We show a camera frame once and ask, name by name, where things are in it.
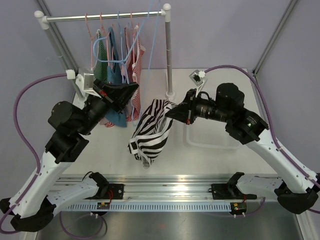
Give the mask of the red white striped tank top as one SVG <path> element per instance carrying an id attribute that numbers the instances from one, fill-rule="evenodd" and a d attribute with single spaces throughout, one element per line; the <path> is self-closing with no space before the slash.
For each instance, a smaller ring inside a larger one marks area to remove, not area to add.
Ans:
<path id="1" fill-rule="evenodd" d="M 145 54 L 145 47 L 141 44 L 140 36 L 137 37 L 135 47 L 135 57 L 133 58 L 132 67 L 132 80 L 135 83 L 140 84 L 140 77 L 142 73 L 143 66 L 143 55 Z M 132 108 L 129 110 L 129 115 L 126 118 L 128 122 L 136 121 L 140 117 L 141 113 L 141 95 L 140 89 L 138 88 L 133 97 L 131 98 L 131 102 L 129 103 L 129 107 Z"/>

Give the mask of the black white striped tank top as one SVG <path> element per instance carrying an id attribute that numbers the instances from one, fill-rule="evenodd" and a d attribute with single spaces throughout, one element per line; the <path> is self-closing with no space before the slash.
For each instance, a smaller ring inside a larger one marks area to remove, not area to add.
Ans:
<path id="1" fill-rule="evenodd" d="M 153 164 L 166 145 L 173 124 L 173 119 L 166 117 L 166 113 L 176 106 L 166 99 L 154 99 L 141 115 L 127 148 L 145 169 Z"/>

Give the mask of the pink hanger with red top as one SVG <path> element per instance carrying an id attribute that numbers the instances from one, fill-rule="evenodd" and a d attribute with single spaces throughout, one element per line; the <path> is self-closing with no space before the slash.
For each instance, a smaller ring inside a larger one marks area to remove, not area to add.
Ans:
<path id="1" fill-rule="evenodd" d="M 137 34 L 137 27 L 138 28 L 140 27 L 140 23 L 134 21 L 134 15 L 132 11 L 130 12 L 130 24 L 131 24 L 132 34 L 135 36 Z"/>

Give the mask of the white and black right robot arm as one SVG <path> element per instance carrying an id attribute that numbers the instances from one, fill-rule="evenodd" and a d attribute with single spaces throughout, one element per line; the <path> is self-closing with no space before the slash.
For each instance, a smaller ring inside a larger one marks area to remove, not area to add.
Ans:
<path id="1" fill-rule="evenodd" d="M 319 196 L 320 176 L 294 156 L 276 145 L 268 124 L 255 112 L 244 107 L 245 95 L 233 83 L 222 83 L 215 99 L 202 98 L 203 92 L 190 89 L 184 100 L 165 115 L 186 125 L 203 118 L 225 123 L 225 131 L 242 145 L 257 153 L 278 174 L 278 178 L 249 176 L 236 172 L 227 183 L 212 184 L 216 200 L 269 198 L 293 214 L 310 210 Z"/>

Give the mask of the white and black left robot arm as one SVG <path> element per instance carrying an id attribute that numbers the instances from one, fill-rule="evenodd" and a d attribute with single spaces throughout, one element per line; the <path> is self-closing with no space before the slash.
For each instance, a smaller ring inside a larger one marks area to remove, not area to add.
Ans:
<path id="1" fill-rule="evenodd" d="M 0 201 L 4 216 L 12 216 L 14 233 L 38 232 L 64 208 L 87 198 L 103 199 L 109 194 L 109 182 L 99 172 L 58 193 L 49 191 L 88 145 L 84 137 L 90 135 L 108 111 L 122 112 L 138 88 L 136 82 L 116 85 L 96 79 L 95 95 L 87 97 L 83 108 L 68 101 L 53 107 L 48 123 L 55 132 L 45 145 L 33 176 L 15 196 Z"/>

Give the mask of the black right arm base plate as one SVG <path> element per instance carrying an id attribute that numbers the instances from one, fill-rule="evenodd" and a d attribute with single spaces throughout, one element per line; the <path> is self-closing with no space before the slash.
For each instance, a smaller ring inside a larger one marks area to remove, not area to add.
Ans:
<path id="1" fill-rule="evenodd" d="M 227 183 L 213 183 L 208 192 L 212 194 L 214 200 L 243 200 L 244 194 L 235 186 Z"/>

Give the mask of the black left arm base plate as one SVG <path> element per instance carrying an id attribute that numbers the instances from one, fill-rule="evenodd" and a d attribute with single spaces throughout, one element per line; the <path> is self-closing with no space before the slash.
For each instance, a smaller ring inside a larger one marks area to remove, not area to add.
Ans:
<path id="1" fill-rule="evenodd" d="M 102 191 L 99 197 L 102 200 L 122 200 L 124 196 L 125 185 L 122 183 L 110 183 L 106 189 Z"/>

